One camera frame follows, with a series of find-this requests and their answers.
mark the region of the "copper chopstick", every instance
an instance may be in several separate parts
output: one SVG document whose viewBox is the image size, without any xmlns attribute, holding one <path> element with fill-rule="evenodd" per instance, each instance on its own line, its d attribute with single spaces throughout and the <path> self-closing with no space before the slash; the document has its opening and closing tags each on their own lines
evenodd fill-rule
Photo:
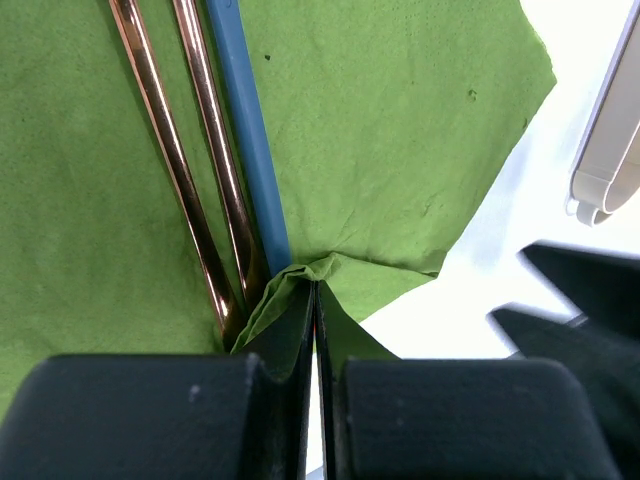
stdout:
<svg viewBox="0 0 640 480">
<path fill-rule="evenodd" d="M 246 324 L 224 272 L 198 198 L 171 110 L 158 75 L 155 58 L 136 0 L 109 0 L 131 66 L 167 167 L 187 218 L 204 272 L 209 296 L 218 316 L 225 348 L 230 350 Z"/>
<path fill-rule="evenodd" d="M 258 246 L 242 196 L 195 1 L 173 0 L 173 8 L 200 103 L 242 291 L 251 312 L 260 302 L 267 284 L 266 259 Z"/>
</svg>

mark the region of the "green cloth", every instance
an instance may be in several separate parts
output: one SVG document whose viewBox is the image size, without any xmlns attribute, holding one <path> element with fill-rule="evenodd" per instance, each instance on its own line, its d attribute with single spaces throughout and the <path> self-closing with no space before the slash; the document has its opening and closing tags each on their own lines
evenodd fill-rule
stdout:
<svg viewBox="0 0 640 480">
<path fill-rule="evenodd" d="M 140 0 L 236 284 L 171 2 Z M 433 278 L 553 85 L 518 0 L 243 0 L 301 276 L 362 319 Z M 0 416 L 62 352 L 220 351 L 182 212 L 106 0 L 0 3 Z"/>
</svg>

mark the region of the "shiny metal stick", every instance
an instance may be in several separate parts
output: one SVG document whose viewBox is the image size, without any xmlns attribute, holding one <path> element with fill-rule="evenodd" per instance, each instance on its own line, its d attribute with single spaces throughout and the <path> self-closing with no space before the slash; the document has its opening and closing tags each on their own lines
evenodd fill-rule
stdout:
<svg viewBox="0 0 640 480">
<path fill-rule="evenodd" d="M 173 185 L 187 217 L 191 236 L 204 271 L 207 289 L 218 315 L 225 348 L 229 350 L 245 326 L 246 319 L 239 308 L 211 238 L 158 75 L 140 9 L 136 0 L 109 0 L 109 3 L 153 128 L 162 147 Z"/>
<path fill-rule="evenodd" d="M 173 0 L 173 7 L 207 131 L 242 291 L 251 312 L 262 298 L 267 284 L 266 259 L 253 232 L 242 196 L 195 1 Z"/>
</svg>

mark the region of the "metallic rod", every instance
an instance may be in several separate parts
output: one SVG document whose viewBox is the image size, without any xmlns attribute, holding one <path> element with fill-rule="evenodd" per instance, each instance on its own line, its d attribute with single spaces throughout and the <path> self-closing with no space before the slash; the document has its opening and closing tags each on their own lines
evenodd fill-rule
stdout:
<svg viewBox="0 0 640 480">
<path fill-rule="evenodd" d="M 222 338 L 230 350 L 246 325 L 229 280 L 224 272 L 207 220 L 198 198 L 178 132 L 171 116 L 149 38 L 136 0 L 109 0 L 122 42 L 140 92 L 160 142 L 173 185 L 187 218 L 200 258 L 209 296 L 218 315 Z"/>
<path fill-rule="evenodd" d="M 253 231 L 242 195 L 195 1 L 173 0 L 173 7 L 207 131 L 242 291 L 251 312 L 262 299 L 267 284 L 266 259 Z"/>
</svg>

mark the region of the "blurry black object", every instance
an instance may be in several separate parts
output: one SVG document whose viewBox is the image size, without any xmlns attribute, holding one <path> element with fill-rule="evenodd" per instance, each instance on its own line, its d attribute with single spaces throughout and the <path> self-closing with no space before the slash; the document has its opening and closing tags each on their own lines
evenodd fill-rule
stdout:
<svg viewBox="0 0 640 480">
<path fill-rule="evenodd" d="M 325 478 L 621 478 L 559 363 L 400 361 L 301 282 L 241 355 L 44 362 L 0 428 L 0 479 L 302 478 L 314 332 Z"/>
<path fill-rule="evenodd" d="M 584 315 L 568 324 L 514 308 L 493 316 L 526 357 L 583 384 L 625 478 L 640 478 L 640 261 L 531 245 L 526 258 Z"/>
</svg>

